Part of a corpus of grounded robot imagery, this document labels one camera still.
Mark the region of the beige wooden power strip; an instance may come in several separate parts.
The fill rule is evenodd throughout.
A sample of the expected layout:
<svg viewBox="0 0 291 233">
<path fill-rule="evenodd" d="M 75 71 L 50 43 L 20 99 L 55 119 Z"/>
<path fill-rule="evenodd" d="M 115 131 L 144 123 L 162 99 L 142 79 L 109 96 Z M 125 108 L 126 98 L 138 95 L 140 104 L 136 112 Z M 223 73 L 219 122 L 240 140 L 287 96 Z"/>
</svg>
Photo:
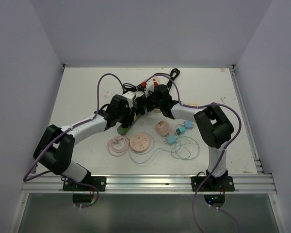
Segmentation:
<svg viewBox="0 0 291 233">
<path fill-rule="evenodd" d="M 160 79 L 158 76 L 154 76 L 150 80 L 154 83 L 155 86 L 160 84 Z"/>
</svg>

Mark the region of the light blue charger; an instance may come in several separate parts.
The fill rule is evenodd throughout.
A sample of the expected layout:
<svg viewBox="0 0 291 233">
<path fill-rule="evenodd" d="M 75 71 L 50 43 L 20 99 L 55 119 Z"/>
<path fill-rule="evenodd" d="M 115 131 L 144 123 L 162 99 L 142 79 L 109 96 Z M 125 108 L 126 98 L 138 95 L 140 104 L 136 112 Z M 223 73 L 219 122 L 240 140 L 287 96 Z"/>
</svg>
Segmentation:
<svg viewBox="0 0 291 233">
<path fill-rule="evenodd" d="M 184 128 L 186 130 L 192 130 L 195 127 L 196 125 L 192 121 L 188 121 L 188 120 L 184 121 Z"/>
</svg>

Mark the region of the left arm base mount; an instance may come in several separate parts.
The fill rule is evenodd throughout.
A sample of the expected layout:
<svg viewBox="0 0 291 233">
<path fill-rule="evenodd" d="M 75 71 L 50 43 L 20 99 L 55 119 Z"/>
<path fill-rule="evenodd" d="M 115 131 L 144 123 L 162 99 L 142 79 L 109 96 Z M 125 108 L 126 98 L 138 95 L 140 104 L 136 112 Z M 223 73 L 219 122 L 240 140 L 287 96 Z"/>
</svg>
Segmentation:
<svg viewBox="0 0 291 233">
<path fill-rule="evenodd" d="M 107 177 L 106 176 L 92 176 L 87 175 L 80 184 L 77 184 L 76 181 L 72 181 L 68 177 L 62 177 L 61 181 L 64 182 L 63 190 L 64 191 L 71 191 L 71 192 L 86 192 L 86 191 L 93 191 L 93 188 L 90 187 L 94 186 L 98 192 L 104 192 L 106 189 Z"/>
</svg>

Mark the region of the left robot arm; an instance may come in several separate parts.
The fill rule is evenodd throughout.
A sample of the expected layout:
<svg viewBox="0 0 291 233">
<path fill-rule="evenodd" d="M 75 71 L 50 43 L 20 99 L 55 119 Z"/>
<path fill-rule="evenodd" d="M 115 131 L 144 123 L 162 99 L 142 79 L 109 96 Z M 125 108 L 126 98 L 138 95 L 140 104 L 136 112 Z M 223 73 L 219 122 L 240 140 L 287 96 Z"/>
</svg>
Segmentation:
<svg viewBox="0 0 291 233">
<path fill-rule="evenodd" d="M 74 146 L 94 134 L 108 130 L 118 122 L 130 125 L 135 98 L 136 95 L 132 92 L 115 95 L 106 110 L 97 110 L 74 125 L 48 126 L 33 154 L 34 159 L 53 174 L 73 179 L 79 190 L 87 190 L 91 185 L 90 172 L 72 160 Z"/>
</svg>

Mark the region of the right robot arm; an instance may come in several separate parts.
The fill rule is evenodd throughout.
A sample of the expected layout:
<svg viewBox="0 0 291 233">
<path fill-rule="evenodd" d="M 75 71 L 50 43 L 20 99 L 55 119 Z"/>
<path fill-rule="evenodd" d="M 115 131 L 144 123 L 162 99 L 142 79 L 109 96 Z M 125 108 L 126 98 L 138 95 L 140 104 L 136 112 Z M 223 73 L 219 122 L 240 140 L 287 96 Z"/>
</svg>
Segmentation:
<svg viewBox="0 0 291 233">
<path fill-rule="evenodd" d="M 170 119 L 195 121 L 201 138 L 209 149 L 209 165 L 206 179 L 210 190 L 218 190 L 228 176 L 226 167 L 225 146 L 231 140 L 234 127 L 227 118 L 220 105 L 211 103 L 205 107 L 191 106 L 174 100 L 167 87 L 160 84 L 153 91 L 136 98 L 136 107 L 139 114 L 146 111 L 160 109 L 162 114 Z"/>
</svg>

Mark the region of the teal dual usb charger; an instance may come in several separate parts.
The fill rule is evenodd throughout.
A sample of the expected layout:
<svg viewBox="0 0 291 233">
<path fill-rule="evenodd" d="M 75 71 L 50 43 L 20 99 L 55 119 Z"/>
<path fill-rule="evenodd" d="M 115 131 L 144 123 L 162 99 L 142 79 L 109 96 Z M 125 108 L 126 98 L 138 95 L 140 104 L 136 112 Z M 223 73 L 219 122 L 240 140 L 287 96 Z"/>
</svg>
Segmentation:
<svg viewBox="0 0 291 233">
<path fill-rule="evenodd" d="M 180 136 L 183 135 L 186 132 L 186 128 L 184 126 L 178 127 L 175 130 L 175 134 Z"/>
</svg>

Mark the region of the green power strip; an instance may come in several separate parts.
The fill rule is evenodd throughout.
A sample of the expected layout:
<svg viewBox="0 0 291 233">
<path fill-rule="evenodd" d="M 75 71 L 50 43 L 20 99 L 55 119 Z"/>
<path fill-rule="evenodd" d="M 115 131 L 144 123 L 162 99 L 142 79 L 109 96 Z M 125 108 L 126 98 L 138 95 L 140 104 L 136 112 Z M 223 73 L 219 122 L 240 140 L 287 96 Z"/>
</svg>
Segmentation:
<svg viewBox="0 0 291 233">
<path fill-rule="evenodd" d="M 137 97 L 132 107 L 125 113 L 124 118 L 119 121 L 121 125 L 117 128 L 119 135 L 126 135 L 136 121 L 145 114 L 144 98 Z"/>
</svg>

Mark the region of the light teal charger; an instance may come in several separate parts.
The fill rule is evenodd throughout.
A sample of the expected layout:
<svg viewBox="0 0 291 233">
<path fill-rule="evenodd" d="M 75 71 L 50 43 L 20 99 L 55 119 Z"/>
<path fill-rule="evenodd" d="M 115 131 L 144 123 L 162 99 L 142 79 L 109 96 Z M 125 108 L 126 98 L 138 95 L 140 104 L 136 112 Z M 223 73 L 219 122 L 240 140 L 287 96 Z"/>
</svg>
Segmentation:
<svg viewBox="0 0 291 233">
<path fill-rule="evenodd" d="M 165 143 L 168 145 L 174 145 L 177 143 L 177 138 L 174 135 L 169 135 L 165 138 Z"/>
</svg>

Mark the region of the light pink cube adapter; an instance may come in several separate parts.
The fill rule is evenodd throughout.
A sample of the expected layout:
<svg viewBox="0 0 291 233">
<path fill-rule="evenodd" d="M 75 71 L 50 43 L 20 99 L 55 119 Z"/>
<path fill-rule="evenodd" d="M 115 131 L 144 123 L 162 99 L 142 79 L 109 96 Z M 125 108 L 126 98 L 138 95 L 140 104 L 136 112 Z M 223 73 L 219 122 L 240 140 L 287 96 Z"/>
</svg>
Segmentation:
<svg viewBox="0 0 291 233">
<path fill-rule="evenodd" d="M 166 121 L 160 121 L 155 125 L 155 129 L 160 136 L 167 136 L 171 132 L 171 128 Z"/>
</svg>

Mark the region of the pink round socket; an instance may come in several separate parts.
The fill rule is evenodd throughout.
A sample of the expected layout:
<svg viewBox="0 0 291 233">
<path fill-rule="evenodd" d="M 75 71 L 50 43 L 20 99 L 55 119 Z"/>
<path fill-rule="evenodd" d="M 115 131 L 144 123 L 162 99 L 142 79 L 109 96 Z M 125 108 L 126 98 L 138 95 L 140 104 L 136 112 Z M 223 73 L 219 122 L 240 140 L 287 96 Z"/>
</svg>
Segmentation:
<svg viewBox="0 0 291 233">
<path fill-rule="evenodd" d="M 150 147 L 150 138 L 146 133 L 137 133 L 129 140 L 130 148 L 136 153 L 143 153 Z"/>
</svg>

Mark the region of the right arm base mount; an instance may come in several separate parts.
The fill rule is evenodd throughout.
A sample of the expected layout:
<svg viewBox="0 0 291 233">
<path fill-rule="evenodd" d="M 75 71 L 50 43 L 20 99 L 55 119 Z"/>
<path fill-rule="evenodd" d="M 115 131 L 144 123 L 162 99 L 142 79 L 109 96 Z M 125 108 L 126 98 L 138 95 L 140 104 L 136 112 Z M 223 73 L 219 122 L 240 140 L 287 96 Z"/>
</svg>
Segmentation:
<svg viewBox="0 0 291 233">
<path fill-rule="evenodd" d="M 228 171 L 226 171 L 222 176 L 219 176 L 217 178 L 212 175 L 205 182 L 203 182 L 208 174 L 209 172 L 206 171 L 206 173 L 199 172 L 196 176 L 191 176 L 191 186 L 194 192 L 197 190 L 201 183 L 202 186 L 199 191 L 202 192 L 235 191 L 233 178 L 228 175 Z"/>
</svg>

